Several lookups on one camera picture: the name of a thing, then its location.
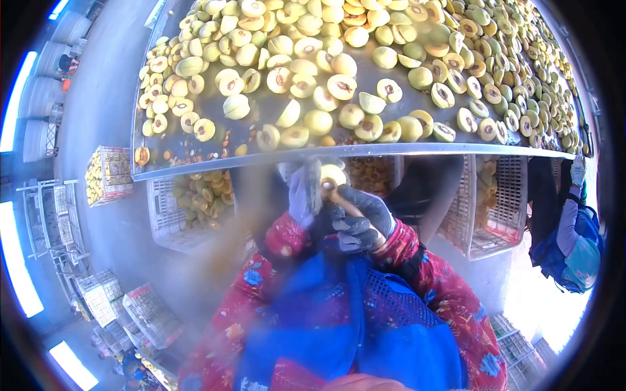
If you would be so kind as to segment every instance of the stainless steel table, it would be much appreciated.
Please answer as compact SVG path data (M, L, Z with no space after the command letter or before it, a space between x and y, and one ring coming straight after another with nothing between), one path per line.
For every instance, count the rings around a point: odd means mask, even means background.
M178 23L182 20L190 9L192 0L167 0L159 17L154 24L153 31L146 47L146 51L154 47L156 40L161 36L176 36L180 32ZM423 92L415 90L408 83L408 69L398 64L394 69L378 68L371 60L371 51L377 46L374 38L363 48L352 48L344 45L344 52L350 54L357 62L358 72L355 77L358 87L357 92L365 91L376 94L376 83L383 78L395 80L403 89L403 98L397 103L388 104L380 114L383 123L392 121L398 117L408 115L412 110L423 109L427 111L435 121L448 123L454 129L456 125L456 114L461 107L468 107L471 97L467 94L454 94L455 105L451 109L440 109L434 105L431 97ZM144 62L137 64L137 73L144 65ZM289 102L288 95L275 94L267 89L265 81L261 87L252 94L248 94L251 111L245 118L231 120L224 117L222 105L225 97L222 96L215 87L215 75L225 68L219 61L212 63L208 70L202 74L205 79L205 90L198 96L191 97L194 101L194 111L201 118L208 118L215 123L215 136L204 143L195 139L193 134L184 133L180 126L180 118L172 115L171 111L166 114L168 128L161 135L145 137L141 132L141 126L146 120L145 110L138 104L133 113L133 128L131 135L131 145L133 150L137 147L146 146L150 149L150 162L144 167L134 163L132 176L135 181L143 181L154 178L162 178L172 175L188 174L198 171L214 170L217 168L229 168L236 166L260 165L267 163L277 163L280 161L298 160L306 155L327 154L340 157L350 156L381 156L381 155L464 155L464 154L489 154L489 155L526 155L526 156L547 156L554 158L573 159L575 155L564 151L551 151L544 149L530 148L528 140L522 137L519 132L509 132L506 145L496 143L496 141L485 142L476 133L464 133L456 130L456 139L452 143L437 142L433 136L415 143L395 143L378 144L369 143L363 145L338 145L333 147L303 148L299 150L279 150L272 153L259 153L256 140L249 143L251 126L260 129L265 123L275 123L282 110ZM243 74L246 67L232 67ZM267 71L261 71L262 76L267 75ZM319 84L325 83L325 76L316 77ZM137 89L135 102L138 101L139 89ZM352 103L358 104L358 94L352 99ZM485 99L482 99L490 109L490 116L495 120L502 120ZM302 106L302 114L315 108L311 99L299 99ZM335 124L339 110L332 113ZM575 116L574 129L578 129L578 115ZM211 153L222 154L222 142L225 134L230 131L228 155L233 156L236 147L248 144L248 155L241 157L228 157L207 160ZM335 127L331 135L341 144L349 138L349 131L340 127ZM179 161L189 158L191 162L184 165L172 165L163 159L163 152L169 150L172 156L176 156Z

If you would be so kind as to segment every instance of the fluorescent light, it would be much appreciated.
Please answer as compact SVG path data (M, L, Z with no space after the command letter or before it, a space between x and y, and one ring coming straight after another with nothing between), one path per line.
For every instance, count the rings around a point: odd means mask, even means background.
M22 90L26 84L26 78L31 73L33 63L37 58L36 51L30 51L24 59L22 68L19 70L18 78L13 85L9 104L6 107L4 121L2 125L2 138L0 140L0 152L10 152L13 150L13 139L15 138L15 124L18 121L19 101L22 98Z
M48 16L48 19L56 20L56 18L59 17L59 14L63 10L63 8L65 8L65 5L67 5L68 2L69 0L61 0L59 4L54 7L52 13L50 14L50 16Z
M50 349L50 354L69 377L84 391L91 390L98 384L98 379L85 368L80 360L78 360L78 357L72 352L72 349L69 348L65 341Z
M11 201L0 203L0 237L9 279L22 310L30 318L43 311L43 304L26 269Z

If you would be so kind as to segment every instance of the glove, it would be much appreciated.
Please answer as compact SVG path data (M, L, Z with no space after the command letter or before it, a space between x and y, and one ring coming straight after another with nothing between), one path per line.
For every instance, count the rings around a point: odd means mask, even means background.
M570 168L570 175L572 176L572 184L582 189L585 182L585 160L582 157L576 156Z
M322 209L320 170L322 165L333 164L340 169L344 162L333 156L310 156L294 172L289 184L289 215L308 230Z
M329 203L324 210L325 217L331 221L332 231L337 232L337 250L342 253L358 253L376 250L378 232L387 239L396 228L396 221L391 216L385 202L380 197L356 190L347 185L337 188L339 195L356 206L365 217L347 216L339 205Z

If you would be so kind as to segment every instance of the gray glove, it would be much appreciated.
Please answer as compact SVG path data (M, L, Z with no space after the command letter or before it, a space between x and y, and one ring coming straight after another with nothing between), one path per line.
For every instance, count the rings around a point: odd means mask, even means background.
M324 247L341 253L358 253L376 250L378 232L370 228L370 224L387 239L396 229L396 221L391 216L385 202L380 197L356 190L347 185L337 188L339 195L356 206L365 217L347 216L339 205L328 204L324 210L324 218L331 222L327 231ZM336 240L329 234L337 233Z
M303 228L309 229L322 209L320 168L333 164L342 170L344 162L333 156L311 156L294 172L289 183L289 215Z

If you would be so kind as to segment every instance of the dark hair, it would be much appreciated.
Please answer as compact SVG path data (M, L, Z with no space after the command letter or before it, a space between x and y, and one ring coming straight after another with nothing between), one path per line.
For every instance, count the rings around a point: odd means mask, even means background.
M68 56L67 54L64 54L61 56L61 58L59 59L59 68L64 71L67 72L69 71L69 67L72 65L72 57Z

